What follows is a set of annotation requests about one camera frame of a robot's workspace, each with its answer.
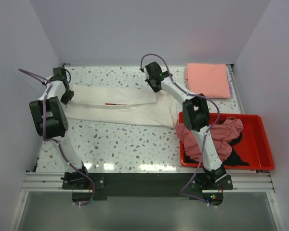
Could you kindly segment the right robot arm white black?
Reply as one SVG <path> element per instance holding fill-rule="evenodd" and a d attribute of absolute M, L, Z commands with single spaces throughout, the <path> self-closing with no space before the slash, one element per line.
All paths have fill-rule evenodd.
<path fill-rule="evenodd" d="M 169 93 L 182 105 L 183 123 L 190 130 L 201 150 L 199 163 L 203 163 L 204 182 L 210 189 L 216 189 L 226 177 L 226 170 L 220 160 L 211 137 L 210 113 L 204 95 L 192 93 L 183 85 L 175 82 L 169 70 L 163 72 L 158 63 L 153 62 L 140 70 L 146 76 L 146 82 L 157 93 L 161 90 Z"/>

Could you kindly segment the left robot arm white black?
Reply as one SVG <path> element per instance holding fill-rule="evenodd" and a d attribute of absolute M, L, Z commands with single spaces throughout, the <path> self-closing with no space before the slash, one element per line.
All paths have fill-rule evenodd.
<path fill-rule="evenodd" d="M 54 145 L 65 165 L 61 180 L 71 188 L 85 189 L 90 184 L 90 177 L 68 138 L 69 124 L 65 107 L 74 96 L 68 74 L 69 71 L 63 67 L 54 68 L 53 75 L 48 78 L 31 73 L 46 90 L 39 99 L 29 103 L 29 109 L 38 135 Z"/>

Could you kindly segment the white printed t shirt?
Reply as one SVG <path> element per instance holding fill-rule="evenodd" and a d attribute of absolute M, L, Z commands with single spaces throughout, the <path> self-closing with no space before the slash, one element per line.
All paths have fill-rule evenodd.
<path fill-rule="evenodd" d="M 140 126 L 176 126 L 177 101 L 168 93 L 151 89 L 120 89 L 73 85 L 67 104 L 70 119 Z"/>

